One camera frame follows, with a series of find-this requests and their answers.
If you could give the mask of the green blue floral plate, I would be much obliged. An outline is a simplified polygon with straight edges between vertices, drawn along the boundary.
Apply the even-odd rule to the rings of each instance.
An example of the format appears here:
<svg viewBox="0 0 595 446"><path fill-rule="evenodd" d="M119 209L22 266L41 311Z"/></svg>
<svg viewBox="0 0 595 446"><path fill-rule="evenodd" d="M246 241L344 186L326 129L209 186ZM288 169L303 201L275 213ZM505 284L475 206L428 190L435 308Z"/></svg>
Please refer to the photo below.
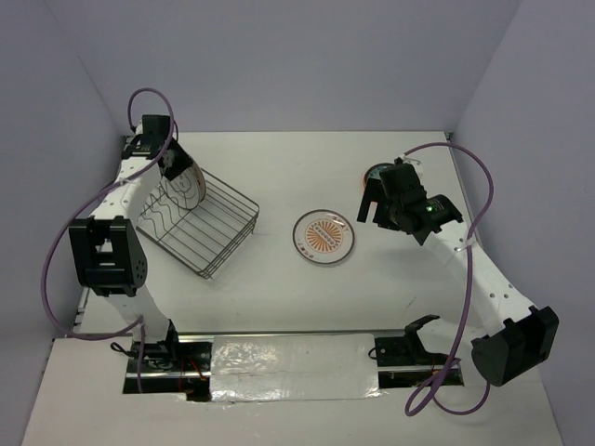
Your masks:
<svg viewBox="0 0 595 446"><path fill-rule="evenodd" d="M379 164L374 164L371 167L369 167L365 173L369 173L370 174L370 178L372 179L380 179L380 173L383 170L386 170L387 168L392 167L391 163L379 163Z"/></svg>

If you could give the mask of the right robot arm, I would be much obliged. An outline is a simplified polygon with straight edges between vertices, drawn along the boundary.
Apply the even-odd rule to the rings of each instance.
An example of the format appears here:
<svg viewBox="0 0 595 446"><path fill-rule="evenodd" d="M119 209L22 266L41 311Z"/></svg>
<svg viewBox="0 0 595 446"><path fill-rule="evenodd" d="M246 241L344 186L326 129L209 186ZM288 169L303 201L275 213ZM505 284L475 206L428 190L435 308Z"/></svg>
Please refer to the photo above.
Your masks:
<svg viewBox="0 0 595 446"><path fill-rule="evenodd" d="M454 203L442 194L430 197L411 164L397 159L366 180L357 219L412 236L470 292L485 330L472 340L471 358L488 383L502 387L549 357L558 315L515 289L469 235Z"/></svg>

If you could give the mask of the white plate orange sunburst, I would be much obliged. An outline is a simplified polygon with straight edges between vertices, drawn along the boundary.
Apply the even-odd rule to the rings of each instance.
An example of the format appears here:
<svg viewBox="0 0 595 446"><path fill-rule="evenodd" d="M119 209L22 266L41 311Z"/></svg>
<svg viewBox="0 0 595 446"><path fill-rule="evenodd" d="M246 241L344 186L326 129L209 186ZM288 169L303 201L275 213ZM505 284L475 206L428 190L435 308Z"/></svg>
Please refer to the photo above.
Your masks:
<svg viewBox="0 0 595 446"><path fill-rule="evenodd" d="M315 209L301 216L292 230L292 242L302 258L315 265L333 266L346 260L354 250L352 224L343 215Z"/></svg>

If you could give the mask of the white enamel plate green rim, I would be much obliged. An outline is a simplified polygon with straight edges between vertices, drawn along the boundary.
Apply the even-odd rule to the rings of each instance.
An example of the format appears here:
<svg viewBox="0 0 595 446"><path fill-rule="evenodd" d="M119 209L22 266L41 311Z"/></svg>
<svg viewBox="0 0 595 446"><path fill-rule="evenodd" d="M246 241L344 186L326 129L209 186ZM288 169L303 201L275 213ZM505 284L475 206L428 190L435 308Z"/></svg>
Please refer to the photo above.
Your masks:
<svg viewBox="0 0 595 446"><path fill-rule="evenodd" d="M167 198L183 210L195 209L207 193L205 177L197 163L193 163L173 180L163 178L162 184Z"/></svg>

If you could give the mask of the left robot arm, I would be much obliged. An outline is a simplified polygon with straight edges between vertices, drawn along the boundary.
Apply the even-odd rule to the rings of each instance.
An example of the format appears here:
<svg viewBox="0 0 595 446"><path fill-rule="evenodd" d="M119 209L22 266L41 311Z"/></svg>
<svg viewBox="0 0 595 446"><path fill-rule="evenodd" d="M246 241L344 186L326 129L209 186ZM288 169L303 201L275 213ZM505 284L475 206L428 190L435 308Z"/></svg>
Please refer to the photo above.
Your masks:
<svg viewBox="0 0 595 446"><path fill-rule="evenodd" d="M174 138L171 117L146 114L126 139L114 181L100 204L68 226L79 282L104 298L126 322L133 356L168 371L179 365L182 347L174 323L157 307L146 285L149 264L137 225L151 192L192 166Z"/></svg>

